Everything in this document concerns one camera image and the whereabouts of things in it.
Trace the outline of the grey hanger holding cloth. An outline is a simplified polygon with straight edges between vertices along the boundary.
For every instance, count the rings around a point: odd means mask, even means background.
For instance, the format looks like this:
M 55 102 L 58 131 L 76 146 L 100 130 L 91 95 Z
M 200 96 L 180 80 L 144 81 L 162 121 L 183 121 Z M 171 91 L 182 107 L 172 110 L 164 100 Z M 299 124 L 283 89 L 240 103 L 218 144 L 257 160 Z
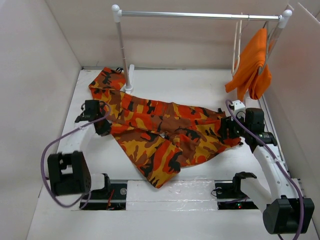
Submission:
M 271 52 L 278 41 L 278 38 L 282 32 L 282 22 L 279 21 L 275 27 L 271 28 L 269 21 L 266 21 L 263 28 L 266 29 L 266 48 L 265 48 L 265 61 L 262 67 L 259 68 L 258 75 L 261 75 L 268 65 L 268 60 Z

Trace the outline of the orange cloth on hanger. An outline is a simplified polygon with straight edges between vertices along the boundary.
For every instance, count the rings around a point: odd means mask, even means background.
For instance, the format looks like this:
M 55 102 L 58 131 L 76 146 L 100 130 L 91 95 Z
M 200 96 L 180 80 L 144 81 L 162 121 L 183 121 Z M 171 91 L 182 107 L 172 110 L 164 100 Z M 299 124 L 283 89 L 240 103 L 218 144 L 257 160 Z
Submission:
M 272 81 L 269 67 L 265 64 L 267 30 L 261 28 L 253 36 L 240 54 L 238 70 L 232 80 L 225 85 L 227 93 L 236 90 L 237 99 L 244 101 L 245 94 L 258 100 L 268 89 Z

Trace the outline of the white metal clothes rack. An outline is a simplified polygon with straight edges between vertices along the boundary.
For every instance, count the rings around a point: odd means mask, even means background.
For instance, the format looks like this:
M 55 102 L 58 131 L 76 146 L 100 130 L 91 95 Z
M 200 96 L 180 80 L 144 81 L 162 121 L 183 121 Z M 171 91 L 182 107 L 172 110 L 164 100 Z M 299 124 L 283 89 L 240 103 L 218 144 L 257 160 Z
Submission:
M 188 18 L 188 19 L 212 19 L 212 20 L 242 20 L 242 21 L 269 21 L 270 28 L 274 28 L 279 21 L 282 22 L 283 29 L 287 25 L 293 11 L 286 9 L 281 15 L 252 15 L 252 14 L 224 14 L 224 13 L 191 13 L 191 12 L 158 12 L 158 11 L 127 11 L 122 10 L 117 4 L 111 7 L 113 20 L 116 25 L 118 41 L 120 46 L 123 74 L 125 85 L 123 90 L 131 94 L 134 90 L 134 72 L 133 64 L 127 65 L 125 56 L 125 47 L 123 42 L 121 18 L 122 17 L 154 17 L 154 18 Z

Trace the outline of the empty white hanger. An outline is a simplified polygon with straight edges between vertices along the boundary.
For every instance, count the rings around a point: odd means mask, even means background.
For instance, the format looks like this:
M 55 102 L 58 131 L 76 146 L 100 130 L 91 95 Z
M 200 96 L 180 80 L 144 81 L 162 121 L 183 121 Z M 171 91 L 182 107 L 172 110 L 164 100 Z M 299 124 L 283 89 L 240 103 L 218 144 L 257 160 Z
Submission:
M 233 41 L 233 55 L 232 55 L 232 68 L 231 75 L 234 76 L 240 65 L 240 55 L 241 55 L 241 37 L 242 37 L 242 24 L 243 20 L 238 20 L 235 26 L 235 34 Z

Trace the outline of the orange camouflage trousers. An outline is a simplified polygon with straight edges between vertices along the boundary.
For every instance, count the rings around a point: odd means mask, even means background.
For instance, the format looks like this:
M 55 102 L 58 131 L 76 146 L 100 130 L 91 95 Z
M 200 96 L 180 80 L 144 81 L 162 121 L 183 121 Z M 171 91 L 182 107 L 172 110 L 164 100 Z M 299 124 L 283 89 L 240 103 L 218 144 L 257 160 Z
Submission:
M 153 187 L 241 144 L 221 138 L 223 111 L 139 98 L 122 91 L 125 83 L 123 73 L 105 67 L 89 90 L 109 112 L 110 134 Z

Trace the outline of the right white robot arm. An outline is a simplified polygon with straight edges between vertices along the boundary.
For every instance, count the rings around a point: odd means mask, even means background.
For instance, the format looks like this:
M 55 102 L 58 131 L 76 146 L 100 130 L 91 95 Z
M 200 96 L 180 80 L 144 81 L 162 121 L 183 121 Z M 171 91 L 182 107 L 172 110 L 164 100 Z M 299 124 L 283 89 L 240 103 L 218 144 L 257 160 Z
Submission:
M 258 161 L 268 189 L 251 172 L 234 175 L 231 191 L 237 197 L 250 199 L 260 210 L 266 231 L 277 235 L 293 234 L 297 240 L 305 234 L 315 210 L 311 198 L 303 197 L 302 191 L 286 171 L 284 163 L 271 147 L 278 143 L 271 132 L 265 131 L 264 111 L 247 108 L 241 101 L 226 100 L 228 117 L 221 120 L 218 133 L 223 140 L 242 137 Z

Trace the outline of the white foam block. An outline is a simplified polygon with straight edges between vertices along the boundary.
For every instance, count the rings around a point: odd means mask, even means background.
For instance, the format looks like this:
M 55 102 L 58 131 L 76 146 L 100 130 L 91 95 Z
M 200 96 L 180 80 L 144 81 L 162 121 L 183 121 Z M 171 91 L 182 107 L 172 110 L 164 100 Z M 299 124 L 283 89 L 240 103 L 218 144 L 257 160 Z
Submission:
M 144 180 L 127 183 L 126 210 L 166 212 L 208 212 L 218 209 L 217 198 L 211 194 L 212 180 L 173 180 L 155 188 Z

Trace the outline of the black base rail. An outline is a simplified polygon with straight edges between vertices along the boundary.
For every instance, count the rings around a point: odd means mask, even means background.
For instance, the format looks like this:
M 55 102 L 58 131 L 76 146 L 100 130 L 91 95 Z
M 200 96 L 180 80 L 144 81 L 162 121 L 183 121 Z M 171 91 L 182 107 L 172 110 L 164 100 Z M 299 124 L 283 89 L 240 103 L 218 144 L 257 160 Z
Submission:
M 255 210 L 257 207 L 245 195 L 232 193 L 231 181 L 214 181 L 211 194 L 216 197 L 217 210 Z M 79 207 L 85 211 L 126 210 L 128 181 L 112 181 L 110 186 L 92 191 L 81 200 Z

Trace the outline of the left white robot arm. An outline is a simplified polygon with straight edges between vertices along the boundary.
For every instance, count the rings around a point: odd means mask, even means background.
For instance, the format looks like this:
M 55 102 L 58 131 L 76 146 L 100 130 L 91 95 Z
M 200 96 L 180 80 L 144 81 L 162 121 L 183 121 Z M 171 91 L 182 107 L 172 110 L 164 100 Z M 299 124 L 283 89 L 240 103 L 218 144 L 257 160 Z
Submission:
M 74 121 L 74 130 L 65 135 L 61 151 L 47 158 L 50 189 L 53 195 L 86 194 L 92 187 L 85 150 L 94 135 L 105 136 L 111 131 L 107 120 L 111 112 L 108 103 L 86 100 L 82 113 Z

